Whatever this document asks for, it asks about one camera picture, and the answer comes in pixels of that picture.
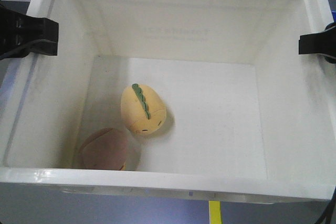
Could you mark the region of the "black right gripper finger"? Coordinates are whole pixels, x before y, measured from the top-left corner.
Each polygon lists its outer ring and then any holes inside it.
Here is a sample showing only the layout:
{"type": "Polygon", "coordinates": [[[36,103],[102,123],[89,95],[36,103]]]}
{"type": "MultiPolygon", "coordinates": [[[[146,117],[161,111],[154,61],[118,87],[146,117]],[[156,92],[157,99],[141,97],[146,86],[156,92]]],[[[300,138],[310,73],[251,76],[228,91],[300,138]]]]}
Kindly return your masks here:
{"type": "Polygon", "coordinates": [[[328,63],[335,63],[335,22],[322,32],[301,35],[298,46],[300,55],[322,55],[328,63]]]}

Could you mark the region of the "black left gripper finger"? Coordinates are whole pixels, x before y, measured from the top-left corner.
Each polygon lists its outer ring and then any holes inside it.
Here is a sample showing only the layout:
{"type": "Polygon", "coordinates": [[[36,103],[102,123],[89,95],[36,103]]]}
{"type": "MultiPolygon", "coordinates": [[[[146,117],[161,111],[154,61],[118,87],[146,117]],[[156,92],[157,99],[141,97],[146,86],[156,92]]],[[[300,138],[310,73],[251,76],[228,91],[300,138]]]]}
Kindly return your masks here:
{"type": "Polygon", "coordinates": [[[1,58],[24,58],[30,53],[58,55],[58,23],[1,4],[1,58]]]}

